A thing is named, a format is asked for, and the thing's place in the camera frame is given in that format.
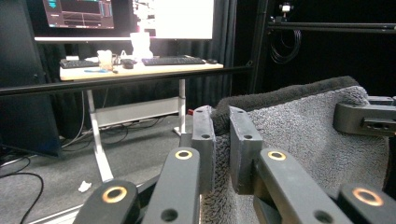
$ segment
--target gray towel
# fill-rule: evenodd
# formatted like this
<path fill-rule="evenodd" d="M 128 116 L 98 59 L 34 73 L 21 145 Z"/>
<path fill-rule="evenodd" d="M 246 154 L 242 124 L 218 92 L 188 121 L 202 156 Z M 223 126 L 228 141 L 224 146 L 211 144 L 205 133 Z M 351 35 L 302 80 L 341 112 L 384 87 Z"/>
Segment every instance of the gray towel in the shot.
<path fill-rule="evenodd" d="M 332 116 L 339 102 L 365 105 L 367 93 L 351 77 L 337 77 L 220 102 L 212 114 L 218 135 L 216 187 L 203 197 L 202 223 L 258 223 L 252 197 L 236 195 L 230 182 L 228 105 L 246 110 L 267 145 L 287 150 L 329 192 L 343 183 L 382 188 L 388 138 L 337 132 Z"/>

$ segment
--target black keyboard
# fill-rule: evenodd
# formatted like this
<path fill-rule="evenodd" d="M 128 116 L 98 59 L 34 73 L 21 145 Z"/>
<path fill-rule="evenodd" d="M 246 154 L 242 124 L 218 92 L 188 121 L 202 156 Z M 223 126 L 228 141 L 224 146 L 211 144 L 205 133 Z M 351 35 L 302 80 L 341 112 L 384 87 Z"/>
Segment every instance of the black keyboard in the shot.
<path fill-rule="evenodd" d="M 99 63 L 94 63 L 91 61 L 65 61 L 65 60 L 61 60 L 61 62 L 59 63 L 61 65 L 61 67 L 63 69 L 67 69 L 67 68 L 80 68 L 80 67 L 97 67 L 99 66 Z"/>
<path fill-rule="evenodd" d="M 169 57 L 169 58 L 142 59 L 142 63 L 145 66 L 153 66 L 153 65 L 204 64 L 205 62 L 200 58 Z"/>

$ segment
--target desk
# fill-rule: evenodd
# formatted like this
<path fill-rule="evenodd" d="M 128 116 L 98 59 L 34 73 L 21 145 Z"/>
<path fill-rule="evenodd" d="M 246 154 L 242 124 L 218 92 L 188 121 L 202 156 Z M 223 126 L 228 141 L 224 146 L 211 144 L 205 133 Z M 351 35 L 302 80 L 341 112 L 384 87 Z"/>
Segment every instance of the desk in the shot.
<path fill-rule="evenodd" d="M 84 72 L 84 70 L 97 70 L 98 68 L 75 68 L 62 69 L 62 81 L 79 81 L 93 78 L 109 78 L 109 77 L 127 77 L 127 76 L 144 76 L 148 74 L 160 74 L 169 72 L 189 72 L 206 69 L 222 68 L 222 64 L 193 64 L 193 65 L 164 65 L 164 66 L 145 66 L 142 63 L 134 65 L 134 69 L 124 69 L 121 65 L 116 65 L 114 70 L 117 73 L 99 73 L 99 72 Z M 110 166 L 108 164 L 106 153 L 103 150 L 99 128 L 107 125 L 123 123 L 127 121 L 134 121 L 139 119 L 147 119 L 156 116 L 178 113 L 180 117 L 179 126 L 175 128 L 178 134 L 185 132 L 185 118 L 186 118 L 186 81 L 179 80 L 179 95 L 178 97 L 156 100 L 145 103 L 118 105 L 113 107 L 96 109 L 93 103 L 92 90 L 87 90 L 90 116 L 92 122 L 93 138 L 95 146 L 93 147 L 96 161 L 98 163 L 99 172 L 102 181 L 106 182 L 113 179 Z"/>

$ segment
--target computer monitor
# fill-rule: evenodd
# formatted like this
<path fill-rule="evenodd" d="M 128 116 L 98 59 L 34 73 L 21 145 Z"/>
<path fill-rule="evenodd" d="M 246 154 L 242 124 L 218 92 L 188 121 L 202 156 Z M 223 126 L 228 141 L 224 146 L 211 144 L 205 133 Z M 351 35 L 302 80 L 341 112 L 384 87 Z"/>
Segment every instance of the computer monitor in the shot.
<path fill-rule="evenodd" d="M 36 41 L 130 40 L 133 0 L 27 0 Z"/>
<path fill-rule="evenodd" d="M 214 0 L 27 0 L 36 41 L 211 39 Z"/>
<path fill-rule="evenodd" d="M 211 39 L 214 0 L 135 0 L 140 31 L 160 39 Z"/>

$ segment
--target white cup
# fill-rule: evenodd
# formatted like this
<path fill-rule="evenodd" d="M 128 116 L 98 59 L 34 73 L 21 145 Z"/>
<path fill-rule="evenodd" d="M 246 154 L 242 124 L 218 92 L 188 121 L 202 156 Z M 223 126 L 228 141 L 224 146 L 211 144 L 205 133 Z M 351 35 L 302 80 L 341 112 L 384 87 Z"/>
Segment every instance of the white cup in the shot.
<path fill-rule="evenodd" d="M 141 61 L 144 58 L 152 58 L 153 54 L 149 50 L 150 42 L 149 42 L 149 33 L 131 33 L 131 42 L 134 51 L 132 53 L 132 57 L 136 61 Z"/>
<path fill-rule="evenodd" d="M 107 71 L 113 70 L 113 55 L 111 50 L 98 50 L 99 67 Z"/>

